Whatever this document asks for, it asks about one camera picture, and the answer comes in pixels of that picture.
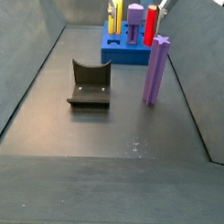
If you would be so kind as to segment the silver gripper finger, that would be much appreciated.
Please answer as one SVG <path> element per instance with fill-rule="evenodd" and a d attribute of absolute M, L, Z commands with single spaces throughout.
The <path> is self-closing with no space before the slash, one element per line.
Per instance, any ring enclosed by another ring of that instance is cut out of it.
<path fill-rule="evenodd" d="M 171 0 L 162 0 L 160 5 L 158 6 L 158 16 L 157 16 L 157 22 L 156 22 L 156 31 L 155 34 L 159 34 L 159 28 L 160 28 L 160 23 L 163 17 L 166 16 L 167 13 L 167 6 L 169 5 Z"/>
<path fill-rule="evenodd" d="M 117 30 L 117 5 L 114 3 L 113 0 L 108 0 L 109 1 L 109 6 L 107 8 L 107 13 L 110 19 L 108 20 L 109 22 L 109 33 L 115 33 Z"/>

